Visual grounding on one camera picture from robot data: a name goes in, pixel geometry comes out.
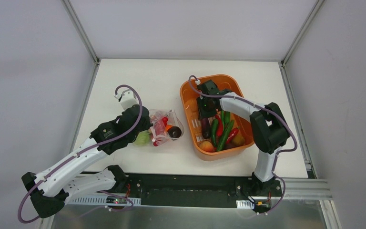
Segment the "purple toy eggplant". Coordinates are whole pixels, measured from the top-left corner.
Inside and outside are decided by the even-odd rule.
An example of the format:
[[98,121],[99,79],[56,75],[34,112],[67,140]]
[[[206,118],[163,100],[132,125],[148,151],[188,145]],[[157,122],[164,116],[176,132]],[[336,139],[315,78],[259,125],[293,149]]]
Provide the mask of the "purple toy eggplant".
[[211,137],[211,125],[208,118],[203,118],[200,120],[202,136],[204,139],[210,139]]

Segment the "clear pink zip top bag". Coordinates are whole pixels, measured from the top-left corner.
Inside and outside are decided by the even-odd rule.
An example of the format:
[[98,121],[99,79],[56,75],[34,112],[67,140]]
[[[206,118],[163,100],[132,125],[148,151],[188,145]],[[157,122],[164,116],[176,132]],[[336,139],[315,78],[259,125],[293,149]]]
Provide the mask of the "clear pink zip top bag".
[[152,127],[138,134],[135,146],[161,146],[179,139],[184,134],[184,127],[174,110],[150,109]]

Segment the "orange toy tangerine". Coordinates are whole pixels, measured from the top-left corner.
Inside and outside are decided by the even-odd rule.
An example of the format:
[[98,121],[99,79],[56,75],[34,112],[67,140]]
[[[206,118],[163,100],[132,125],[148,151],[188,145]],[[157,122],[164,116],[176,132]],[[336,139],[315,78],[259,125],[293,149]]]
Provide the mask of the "orange toy tangerine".
[[164,130],[164,131],[165,131],[165,132],[167,132],[167,131],[168,131],[170,128],[172,128],[172,127],[173,127],[172,125],[166,125],[166,126],[165,126],[165,130]]

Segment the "green toy cabbage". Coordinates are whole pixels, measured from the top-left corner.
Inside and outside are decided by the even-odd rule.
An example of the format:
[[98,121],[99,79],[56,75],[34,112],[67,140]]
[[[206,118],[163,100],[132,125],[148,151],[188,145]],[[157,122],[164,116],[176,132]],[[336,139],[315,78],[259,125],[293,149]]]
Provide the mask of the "green toy cabbage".
[[136,140],[134,141],[134,144],[136,146],[146,146],[146,145],[150,144],[151,142],[152,142],[152,134],[147,130],[147,131],[142,131],[137,135]]

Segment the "red toy lychee bunch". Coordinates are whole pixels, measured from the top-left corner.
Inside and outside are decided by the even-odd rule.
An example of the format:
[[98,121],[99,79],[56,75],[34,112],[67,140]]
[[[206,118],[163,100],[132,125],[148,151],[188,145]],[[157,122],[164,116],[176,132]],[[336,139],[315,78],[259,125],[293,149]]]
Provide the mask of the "red toy lychee bunch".
[[165,143],[165,124],[162,117],[158,117],[153,115],[151,117],[151,123],[152,123],[152,136],[153,136],[153,145],[154,146],[160,146]]

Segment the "dark purple toy mangosteen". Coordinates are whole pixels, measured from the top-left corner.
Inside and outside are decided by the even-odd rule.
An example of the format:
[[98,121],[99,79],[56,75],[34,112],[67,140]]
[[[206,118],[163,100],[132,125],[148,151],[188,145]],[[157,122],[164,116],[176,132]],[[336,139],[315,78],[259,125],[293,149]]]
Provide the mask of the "dark purple toy mangosteen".
[[182,130],[178,126],[171,126],[168,128],[167,133],[171,138],[180,138]]

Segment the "red toy chili pepper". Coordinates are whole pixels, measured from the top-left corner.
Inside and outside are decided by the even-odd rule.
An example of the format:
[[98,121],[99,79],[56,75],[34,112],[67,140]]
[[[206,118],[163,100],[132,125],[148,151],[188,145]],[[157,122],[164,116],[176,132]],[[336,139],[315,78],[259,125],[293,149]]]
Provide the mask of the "red toy chili pepper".
[[155,121],[154,134],[153,134],[153,145],[160,146],[167,141],[168,134],[164,131],[165,126],[167,125],[168,118],[162,117]]

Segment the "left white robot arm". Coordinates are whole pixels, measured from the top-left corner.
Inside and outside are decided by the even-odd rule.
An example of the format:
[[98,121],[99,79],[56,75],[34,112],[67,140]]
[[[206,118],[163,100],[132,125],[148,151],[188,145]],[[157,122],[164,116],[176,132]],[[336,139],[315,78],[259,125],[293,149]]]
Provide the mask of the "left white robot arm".
[[126,188],[126,176],[119,166],[108,166],[92,176],[76,176],[95,162],[133,143],[138,134],[152,126],[150,112],[138,104],[116,119],[98,125],[83,144],[52,167],[39,173],[27,172],[21,179],[39,218],[58,213],[72,200],[91,192]]

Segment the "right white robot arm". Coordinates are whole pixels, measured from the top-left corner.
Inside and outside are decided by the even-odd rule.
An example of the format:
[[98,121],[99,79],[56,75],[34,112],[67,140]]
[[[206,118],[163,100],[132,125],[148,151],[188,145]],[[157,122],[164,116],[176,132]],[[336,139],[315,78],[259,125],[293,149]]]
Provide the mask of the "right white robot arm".
[[292,137],[281,110],[276,103],[259,105],[231,90],[220,90],[215,82],[194,80],[199,94],[199,118],[205,119],[219,111],[231,112],[250,123],[254,143],[259,149],[256,169],[251,176],[250,194],[262,196],[270,190],[275,178],[275,158],[289,137]]

